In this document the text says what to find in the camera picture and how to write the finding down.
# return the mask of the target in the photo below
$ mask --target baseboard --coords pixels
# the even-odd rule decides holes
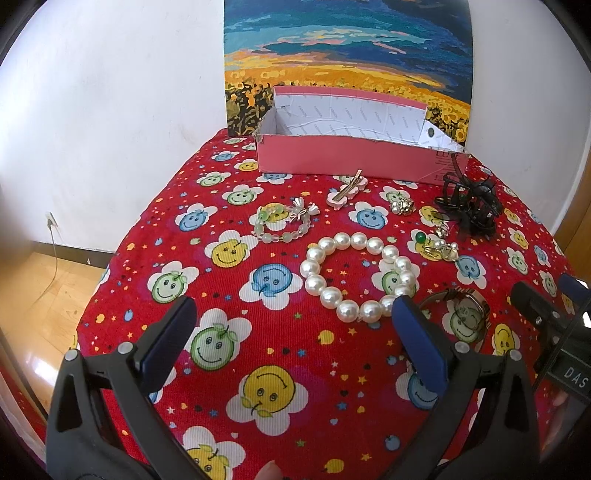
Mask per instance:
[[[33,247],[35,252],[53,257],[52,244],[33,242]],[[98,268],[107,268],[107,265],[109,265],[109,262],[114,255],[111,252],[85,250],[83,248],[65,247],[64,245],[56,245],[56,254],[57,258]]]

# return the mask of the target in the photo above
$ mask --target finger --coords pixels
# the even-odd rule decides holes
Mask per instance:
[[[283,473],[277,464],[271,460],[257,473],[255,480],[283,480]]]

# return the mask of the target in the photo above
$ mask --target blue gripper pad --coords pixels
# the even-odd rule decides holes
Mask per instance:
[[[449,383],[448,362],[453,356],[451,341],[437,325],[425,318],[408,296],[394,301],[392,324],[423,384],[437,395],[443,395]]]

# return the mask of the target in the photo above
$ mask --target red tablecloth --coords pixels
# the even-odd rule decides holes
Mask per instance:
[[[487,174],[475,159],[467,168],[474,179]],[[435,395],[413,375],[388,319],[345,324],[306,293],[300,263],[323,236],[362,231],[395,243],[419,273],[417,301],[449,287],[477,288],[491,306],[481,351],[519,348],[530,367],[539,353],[536,333],[509,304],[511,287],[527,280],[564,308],[555,281],[568,263],[501,181],[505,211],[496,237],[460,242],[457,263],[433,261],[414,241],[417,231],[433,230],[428,206],[440,187],[369,179],[365,191],[334,211],[326,196],[341,185],[337,177],[263,175],[252,138],[220,131],[131,228],[84,312],[79,342],[85,355],[94,355],[137,340],[179,295],[195,299],[201,324],[152,399],[215,480],[252,479],[269,460],[292,480],[336,473],[347,480],[377,478],[433,406]],[[396,194],[410,195],[418,210],[394,215],[389,200]],[[251,235],[257,208],[290,205],[300,196],[320,207],[310,232],[289,244],[257,242]],[[284,215],[271,220],[267,231],[281,233]],[[448,241],[456,233],[452,229]],[[352,248],[337,251],[324,262],[323,275],[345,298],[379,300],[397,280],[379,260]],[[452,304],[432,306],[429,314],[450,338],[456,332],[473,339],[456,322]],[[212,357],[217,352],[219,358]],[[536,396],[542,438],[553,411],[550,388],[546,384]],[[112,396],[107,399],[125,447],[140,458]],[[475,393],[447,459],[459,453],[477,407]]]

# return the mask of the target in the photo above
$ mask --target wooden floor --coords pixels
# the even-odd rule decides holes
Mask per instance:
[[[31,254],[0,281],[0,329],[46,410],[63,354],[75,346],[76,326],[102,275],[88,265]]]

